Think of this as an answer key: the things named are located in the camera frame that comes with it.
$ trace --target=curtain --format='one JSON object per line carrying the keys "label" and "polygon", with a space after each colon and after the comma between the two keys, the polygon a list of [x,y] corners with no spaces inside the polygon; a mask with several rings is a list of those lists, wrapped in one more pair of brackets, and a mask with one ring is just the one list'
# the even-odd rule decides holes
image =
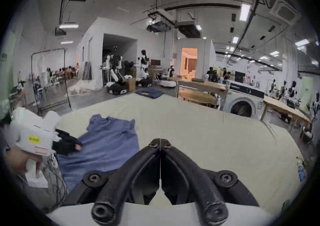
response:
{"label": "curtain", "polygon": [[189,59],[188,72],[195,70],[197,67],[197,59]]}

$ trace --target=doorway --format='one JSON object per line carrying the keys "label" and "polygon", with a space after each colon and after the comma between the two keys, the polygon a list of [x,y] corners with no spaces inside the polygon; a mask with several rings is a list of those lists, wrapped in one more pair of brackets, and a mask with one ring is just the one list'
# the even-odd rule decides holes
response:
{"label": "doorway", "polygon": [[180,75],[195,78],[198,59],[198,48],[182,48]]}

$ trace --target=metal frame stand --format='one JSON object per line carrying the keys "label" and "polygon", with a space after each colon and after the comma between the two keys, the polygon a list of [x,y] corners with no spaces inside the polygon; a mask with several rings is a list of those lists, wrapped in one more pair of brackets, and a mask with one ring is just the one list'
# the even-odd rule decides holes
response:
{"label": "metal frame stand", "polygon": [[[41,52],[35,52],[35,53],[33,53],[31,55],[31,80],[32,80],[33,95],[34,95],[35,103],[36,103],[37,109],[38,109],[37,115],[39,115],[39,106],[38,106],[38,101],[37,101],[36,94],[35,94],[35,88],[34,88],[34,85],[33,85],[32,59],[33,59],[33,56],[35,54],[44,53],[44,52],[53,52],[53,51],[64,51],[64,53],[63,53],[63,67],[66,68],[66,49],[65,48],[58,48],[58,49],[53,49],[53,50],[45,50],[45,51],[41,51]],[[68,100],[68,103],[69,103],[69,107],[71,108],[68,89],[67,89],[67,82],[66,82],[66,70],[64,71],[64,84],[65,84],[65,87],[66,87],[66,96],[67,96],[67,100]]]}

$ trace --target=white fabric pile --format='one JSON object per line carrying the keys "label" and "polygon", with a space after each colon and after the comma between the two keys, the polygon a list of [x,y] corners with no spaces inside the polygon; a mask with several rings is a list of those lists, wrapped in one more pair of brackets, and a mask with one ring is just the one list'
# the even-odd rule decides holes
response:
{"label": "white fabric pile", "polygon": [[98,86],[95,80],[79,80],[75,85],[68,88],[68,94],[69,96],[89,95],[90,92],[101,89],[102,87]]}

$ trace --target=blue cloth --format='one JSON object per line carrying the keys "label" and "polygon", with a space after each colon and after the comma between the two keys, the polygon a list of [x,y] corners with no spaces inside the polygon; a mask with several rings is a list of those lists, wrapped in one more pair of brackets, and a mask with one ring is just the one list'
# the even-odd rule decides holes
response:
{"label": "blue cloth", "polygon": [[144,88],[144,89],[139,89],[136,91],[136,94],[142,95],[142,96],[146,96],[152,99],[156,99],[158,97],[160,97],[163,92],[162,91],[157,91],[155,89],[152,88]]}
{"label": "blue cloth", "polygon": [[82,150],[69,156],[57,155],[69,191],[80,183],[85,173],[118,169],[139,151],[134,124],[135,120],[102,118],[99,114],[91,117],[88,132],[78,138]]}

